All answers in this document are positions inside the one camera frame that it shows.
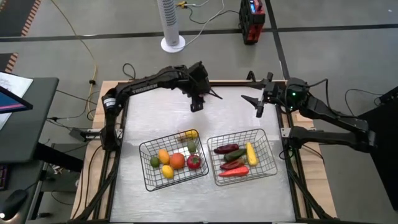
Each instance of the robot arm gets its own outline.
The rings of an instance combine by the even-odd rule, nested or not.
[[[155,75],[137,79],[130,83],[119,83],[102,97],[105,127],[100,132],[100,137],[104,150],[117,151],[120,149],[120,142],[115,131],[116,118],[125,107],[129,97],[156,88],[168,88],[171,90],[179,88],[183,94],[187,94],[192,99],[190,105],[192,112],[203,109],[203,103],[205,102],[203,95],[212,91],[207,71],[202,62],[197,62],[190,68],[184,65],[169,66],[163,68]]]
[[[282,136],[289,139],[292,147],[300,148],[309,141],[325,144],[341,144],[357,151],[371,152],[376,148],[376,134],[369,129],[368,123],[357,117],[348,116],[334,111],[324,102],[315,98],[310,92],[310,86],[301,79],[291,78],[285,87],[280,87],[272,82],[272,73],[266,80],[259,83],[250,83],[249,86],[264,89],[262,98],[242,96],[257,110],[257,117],[262,116],[265,103],[284,106],[287,113],[298,110],[304,117],[321,119],[339,126],[350,133],[327,133],[323,131],[310,131],[301,127],[292,127]]]

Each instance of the computer screen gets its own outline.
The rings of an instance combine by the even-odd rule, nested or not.
[[[30,110],[33,106],[0,86],[0,114]]]

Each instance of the red pepper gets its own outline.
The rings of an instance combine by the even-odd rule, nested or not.
[[[220,177],[241,177],[249,173],[249,168],[247,166],[238,167],[232,170],[227,170],[218,174]]]
[[[200,157],[197,155],[191,155],[187,159],[187,166],[189,169],[197,169],[200,167]]]
[[[239,149],[238,144],[228,144],[226,146],[220,146],[220,147],[216,148],[214,150],[214,152],[217,154],[227,154],[229,152],[233,152],[238,149]]]
[[[240,158],[235,161],[227,162],[226,164],[221,165],[220,168],[225,170],[230,170],[241,167],[243,165],[244,165],[244,159]]]

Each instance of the plastic food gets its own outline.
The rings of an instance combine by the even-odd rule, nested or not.
[[[162,174],[164,177],[166,177],[167,179],[173,179],[174,177],[174,170],[172,167],[168,166],[168,165],[164,165],[162,167]]]
[[[197,169],[200,167],[201,160],[197,155],[191,155],[187,159],[187,166],[189,169]]]
[[[244,165],[244,159],[240,158],[235,161],[227,162],[226,164],[221,165],[220,168],[224,170],[230,170],[241,167],[243,165]]]
[[[197,152],[197,145],[193,141],[188,142],[188,151],[190,154],[195,154]]]
[[[238,149],[238,150],[235,150],[235,151],[230,152],[228,154],[225,154],[224,155],[224,160],[227,161],[227,162],[231,162],[231,161],[234,161],[236,159],[239,159],[239,157],[241,157],[245,153],[246,153],[246,149]]]
[[[185,157],[181,153],[175,153],[170,156],[170,166],[173,169],[181,169],[185,165]]]
[[[159,159],[158,159],[157,157],[152,157],[152,158],[150,159],[150,165],[151,165],[153,168],[159,167],[159,165],[160,165]]]
[[[168,154],[168,152],[166,151],[166,149],[161,149],[159,150],[159,154],[158,157],[160,159],[160,161],[165,164],[168,165],[170,162],[170,156]]]
[[[198,137],[198,133],[195,130],[186,131],[185,136],[187,137],[187,139],[195,139]]]
[[[256,152],[250,142],[246,143],[246,155],[248,157],[248,163],[250,166],[256,166],[259,163]]]
[[[249,168],[247,166],[238,167],[235,169],[227,170],[218,174],[220,177],[241,177],[249,173]]]
[[[220,146],[214,150],[217,154],[227,154],[239,149],[238,144],[228,144],[226,146]]]

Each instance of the yellow cable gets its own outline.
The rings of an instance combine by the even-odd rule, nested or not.
[[[86,43],[84,43],[84,41],[76,34],[76,31],[74,30],[72,24],[70,24],[68,18],[67,18],[66,15],[62,12],[62,10],[58,7],[58,5],[54,2],[54,0],[51,0],[51,2],[52,2],[52,3],[54,4],[54,6],[61,12],[62,16],[63,16],[63,17],[65,18],[65,20],[68,22],[68,24],[69,24],[70,28],[72,29],[72,31],[73,31],[75,37],[76,37],[78,40],[80,40],[80,42],[86,47],[87,51],[90,53],[91,58],[93,59],[93,62],[94,62],[94,74],[93,74],[92,80],[95,81],[95,79],[96,79],[96,77],[97,77],[98,65],[97,65],[97,63],[96,63],[96,61],[95,61],[95,59],[94,59],[93,53],[92,53],[91,50],[87,47]],[[93,87],[94,87],[94,84],[90,84],[90,92],[88,93],[88,99],[87,99],[88,101],[91,100],[91,96],[92,96],[92,93],[93,93]],[[91,103],[87,103],[86,105],[87,105],[88,112],[89,112],[91,118],[94,119],[94,116],[91,114],[91,108],[90,108]]]

